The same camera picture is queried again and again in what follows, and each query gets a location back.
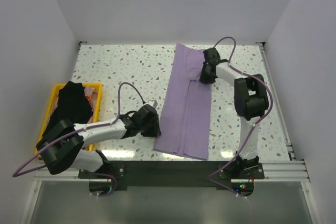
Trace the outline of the purple t shirt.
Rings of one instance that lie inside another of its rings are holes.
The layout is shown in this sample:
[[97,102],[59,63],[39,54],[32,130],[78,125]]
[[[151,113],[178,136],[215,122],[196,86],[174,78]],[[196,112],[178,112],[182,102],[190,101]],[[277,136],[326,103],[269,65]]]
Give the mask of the purple t shirt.
[[199,160],[208,158],[212,87],[199,81],[203,62],[202,50],[176,45],[155,151]]

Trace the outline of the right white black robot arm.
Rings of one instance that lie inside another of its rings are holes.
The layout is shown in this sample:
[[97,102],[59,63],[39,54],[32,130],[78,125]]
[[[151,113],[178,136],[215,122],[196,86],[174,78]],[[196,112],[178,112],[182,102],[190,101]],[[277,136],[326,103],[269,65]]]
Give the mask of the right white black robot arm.
[[221,59],[216,48],[206,49],[200,82],[213,84],[223,79],[234,88],[234,107],[240,117],[239,149],[235,155],[234,173],[246,178],[259,163],[258,131],[260,122],[273,106],[271,92],[260,74],[251,75],[238,70],[227,59]]

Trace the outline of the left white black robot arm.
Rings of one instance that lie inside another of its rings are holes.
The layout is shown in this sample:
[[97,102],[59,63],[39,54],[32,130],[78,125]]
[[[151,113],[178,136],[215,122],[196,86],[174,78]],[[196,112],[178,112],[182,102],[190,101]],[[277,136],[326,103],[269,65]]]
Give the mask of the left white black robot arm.
[[75,168],[88,170],[97,178],[103,178],[109,171],[106,157],[101,151],[90,152],[84,148],[137,134],[144,137],[160,136],[156,107],[157,102],[150,100],[134,113],[91,124],[73,124],[69,120],[62,120],[37,143],[36,149],[52,175]]

